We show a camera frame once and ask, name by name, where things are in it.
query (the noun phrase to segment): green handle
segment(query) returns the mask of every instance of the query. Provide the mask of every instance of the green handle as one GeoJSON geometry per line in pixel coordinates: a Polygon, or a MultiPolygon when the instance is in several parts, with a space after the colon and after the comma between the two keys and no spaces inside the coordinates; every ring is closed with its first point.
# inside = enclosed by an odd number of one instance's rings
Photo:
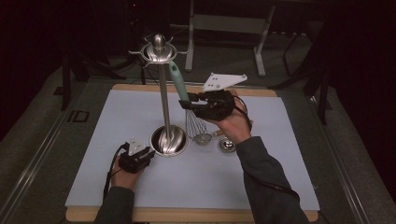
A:
{"type": "Polygon", "coordinates": [[[180,100],[189,101],[190,97],[187,94],[186,86],[184,85],[183,76],[181,75],[180,70],[178,70],[177,65],[173,61],[169,62],[169,72],[171,74],[172,81],[176,87],[180,100]]]}

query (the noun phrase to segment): gray sleeve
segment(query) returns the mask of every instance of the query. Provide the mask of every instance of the gray sleeve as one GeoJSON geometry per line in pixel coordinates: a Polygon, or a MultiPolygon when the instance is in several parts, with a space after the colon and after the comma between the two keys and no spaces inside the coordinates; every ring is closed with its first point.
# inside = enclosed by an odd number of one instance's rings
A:
{"type": "Polygon", "coordinates": [[[134,209],[134,192],[112,187],[99,209],[95,224],[131,224],[134,209]]]}
{"type": "Polygon", "coordinates": [[[256,180],[290,189],[282,165],[268,154],[260,137],[252,137],[238,144],[236,153],[245,170],[245,189],[256,223],[308,223],[295,197],[265,187],[256,180]]]}

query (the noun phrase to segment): metal lid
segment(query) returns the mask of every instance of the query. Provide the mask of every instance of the metal lid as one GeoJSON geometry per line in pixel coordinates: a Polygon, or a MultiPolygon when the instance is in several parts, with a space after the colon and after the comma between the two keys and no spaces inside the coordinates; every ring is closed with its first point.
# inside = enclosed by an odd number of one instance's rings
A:
{"type": "Polygon", "coordinates": [[[230,141],[227,137],[223,137],[219,141],[219,147],[224,152],[235,152],[236,147],[235,144],[230,141]]]}

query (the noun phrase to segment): hand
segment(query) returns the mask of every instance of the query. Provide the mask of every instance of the hand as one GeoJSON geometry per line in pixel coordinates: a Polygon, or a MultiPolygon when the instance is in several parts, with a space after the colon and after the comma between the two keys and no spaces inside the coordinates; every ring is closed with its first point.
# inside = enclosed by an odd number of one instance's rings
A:
{"type": "Polygon", "coordinates": [[[134,191],[137,179],[143,173],[144,170],[139,171],[136,174],[128,173],[122,170],[119,166],[120,156],[118,156],[114,163],[114,168],[111,177],[112,187],[122,187],[134,191]]]}
{"type": "MultiPolygon", "coordinates": [[[[232,95],[237,96],[235,90],[230,90],[232,95]]],[[[235,105],[238,106],[243,111],[247,111],[242,103],[235,97],[235,105]]],[[[223,131],[224,135],[232,141],[234,144],[239,144],[251,137],[250,129],[248,127],[247,119],[236,109],[227,118],[217,121],[208,120],[211,123],[218,125],[218,127],[223,131]]]]}

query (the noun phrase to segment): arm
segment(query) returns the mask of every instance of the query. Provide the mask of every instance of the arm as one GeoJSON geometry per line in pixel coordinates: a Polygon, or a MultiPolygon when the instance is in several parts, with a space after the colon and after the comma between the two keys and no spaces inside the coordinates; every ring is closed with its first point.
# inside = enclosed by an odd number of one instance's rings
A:
{"type": "Polygon", "coordinates": [[[130,224],[134,209],[134,186],[143,170],[137,174],[123,171],[116,158],[111,178],[111,189],[94,221],[95,224],[130,224]]]}
{"type": "MultiPolygon", "coordinates": [[[[246,112],[237,98],[235,105],[246,112]]],[[[265,181],[286,189],[290,188],[281,164],[268,154],[260,137],[251,136],[246,117],[235,109],[226,119],[209,122],[218,125],[227,138],[236,144],[236,153],[245,171],[245,189],[255,222],[308,223],[296,198],[260,183],[265,181]]]]}

